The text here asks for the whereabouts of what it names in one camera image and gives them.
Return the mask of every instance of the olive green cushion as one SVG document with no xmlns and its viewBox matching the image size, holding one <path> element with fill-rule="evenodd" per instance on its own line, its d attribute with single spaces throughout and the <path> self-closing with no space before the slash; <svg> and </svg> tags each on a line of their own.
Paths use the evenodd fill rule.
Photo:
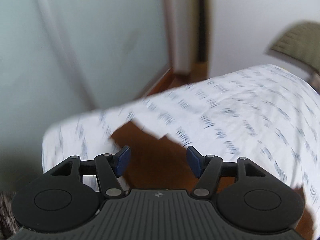
<svg viewBox="0 0 320 240">
<path fill-rule="evenodd" d="M 303 22 L 284 33 L 271 47 L 320 71 L 320 24 Z"/>
</svg>

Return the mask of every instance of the white wall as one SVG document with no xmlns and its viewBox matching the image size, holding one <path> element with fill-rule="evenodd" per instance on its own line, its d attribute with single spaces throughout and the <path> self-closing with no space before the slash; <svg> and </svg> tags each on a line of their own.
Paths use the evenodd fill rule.
<svg viewBox="0 0 320 240">
<path fill-rule="evenodd" d="M 162 0 L 48 0 L 100 108 L 136 98 L 169 69 Z"/>
<path fill-rule="evenodd" d="M 0 190 L 40 175 L 45 130 L 90 109 L 66 67 L 79 68 L 98 108 L 135 99 L 168 67 L 162 0 L 47 1 L 56 26 L 40 13 L 45 0 L 0 0 Z"/>
<path fill-rule="evenodd" d="M 0 190 L 42 173 L 47 127 L 86 111 L 62 76 L 36 0 L 0 0 Z"/>
<path fill-rule="evenodd" d="M 300 78 L 308 72 L 297 61 L 267 55 L 273 41 L 301 20 L 320 22 L 320 0 L 210 0 L 209 76 L 258 64 L 275 64 Z"/>
</svg>

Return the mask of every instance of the wooden floor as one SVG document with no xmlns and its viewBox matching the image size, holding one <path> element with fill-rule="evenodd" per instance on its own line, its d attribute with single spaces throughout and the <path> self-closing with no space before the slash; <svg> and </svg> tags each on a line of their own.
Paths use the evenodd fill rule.
<svg viewBox="0 0 320 240">
<path fill-rule="evenodd" d="M 163 92 L 170 88 L 180 87 L 189 83 L 195 83 L 207 79 L 208 64 L 207 62 L 195 63 L 189 75 L 177 75 L 170 70 L 151 90 L 148 95 Z"/>
</svg>

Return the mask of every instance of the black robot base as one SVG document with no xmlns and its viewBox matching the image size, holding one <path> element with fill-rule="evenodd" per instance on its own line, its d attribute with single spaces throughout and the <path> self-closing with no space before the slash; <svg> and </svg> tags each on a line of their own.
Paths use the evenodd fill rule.
<svg viewBox="0 0 320 240">
<path fill-rule="evenodd" d="M 188 194 L 124 192 L 116 178 L 130 156 L 129 147 L 92 161 L 71 156 L 31 182 L 13 199 L 21 229 L 11 239 L 303 239 L 294 231 L 303 200 L 247 158 L 227 163 L 188 147 L 188 164 L 199 178 Z M 84 185 L 83 175 L 96 175 L 100 192 Z M 236 182 L 217 194 L 220 177 L 231 176 Z"/>
</svg>

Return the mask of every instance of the logo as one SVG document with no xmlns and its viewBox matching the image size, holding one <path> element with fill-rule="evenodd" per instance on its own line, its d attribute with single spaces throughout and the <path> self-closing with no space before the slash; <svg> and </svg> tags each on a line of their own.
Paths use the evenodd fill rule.
<svg viewBox="0 0 320 240">
<path fill-rule="evenodd" d="M 160 191 L 158 191 L 157 193 L 155 193 L 155 196 L 156 196 L 156 197 L 162 197 L 163 194 L 162 194 Z"/>
</svg>

